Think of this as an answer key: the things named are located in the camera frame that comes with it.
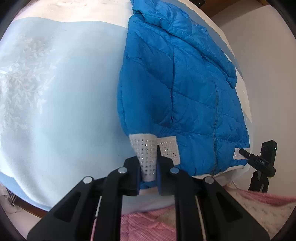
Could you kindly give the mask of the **blue puffer jacket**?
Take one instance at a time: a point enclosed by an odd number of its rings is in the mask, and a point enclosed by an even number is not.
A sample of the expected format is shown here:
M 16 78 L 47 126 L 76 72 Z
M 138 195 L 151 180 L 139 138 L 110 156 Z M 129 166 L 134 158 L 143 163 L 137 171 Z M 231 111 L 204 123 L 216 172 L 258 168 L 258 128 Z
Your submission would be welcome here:
M 117 107 L 123 131 L 138 152 L 142 189 L 155 187 L 152 141 L 178 146 L 170 157 L 190 176 L 243 168 L 249 148 L 236 91 L 234 56 L 217 33 L 179 1 L 132 1 L 119 75 Z

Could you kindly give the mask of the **blue and white bedsheet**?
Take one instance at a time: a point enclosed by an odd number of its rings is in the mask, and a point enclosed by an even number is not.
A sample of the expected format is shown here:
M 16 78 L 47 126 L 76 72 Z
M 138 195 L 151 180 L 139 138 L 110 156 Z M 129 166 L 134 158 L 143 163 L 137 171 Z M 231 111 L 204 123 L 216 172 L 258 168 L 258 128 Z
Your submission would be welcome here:
M 193 10 L 231 47 L 221 29 L 190 1 Z M 13 179 L 9 188 L 21 189 L 40 208 L 52 208 L 85 176 L 101 178 L 138 156 L 118 115 L 119 75 L 132 1 L 29 1 L 1 39 L 1 173 Z M 236 91 L 247 130 L 250 107 L 245 84 L 238 73 Z M 165 147 L 152 141 L 146 153 L 156 161 L 178 152 L 174 137 Z M 225 185 L 232 169 L 214 176 Z M 140 187 L 139 197 L 125 197 L 123 212 L 169 206 L 156 186 Z

